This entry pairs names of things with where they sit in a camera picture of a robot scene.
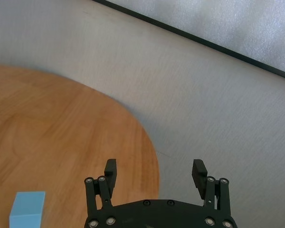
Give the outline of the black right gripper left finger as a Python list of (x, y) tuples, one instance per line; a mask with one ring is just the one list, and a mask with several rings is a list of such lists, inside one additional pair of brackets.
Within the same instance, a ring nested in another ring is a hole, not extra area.
[(117, 177), (116, 159), (108, 159), (104, 169), (104, 175), (97, 179), (85, 178), (85, 192), (87, 214), (94, 215), (97, 212), (96, 195), (99, 195), (102, 202), (101, 209), (112, 208), (111, 198), (114, 191)]

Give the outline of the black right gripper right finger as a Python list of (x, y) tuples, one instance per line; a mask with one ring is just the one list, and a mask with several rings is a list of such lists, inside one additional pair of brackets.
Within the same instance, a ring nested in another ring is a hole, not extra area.
[(231, 213), (228, 179), (217, 180), (208, 176), (208, 171), (201, 159), (193, 160), (192, 177), (199, 195), (204, 201), (203, 207), (217, 209), (226, 214)]

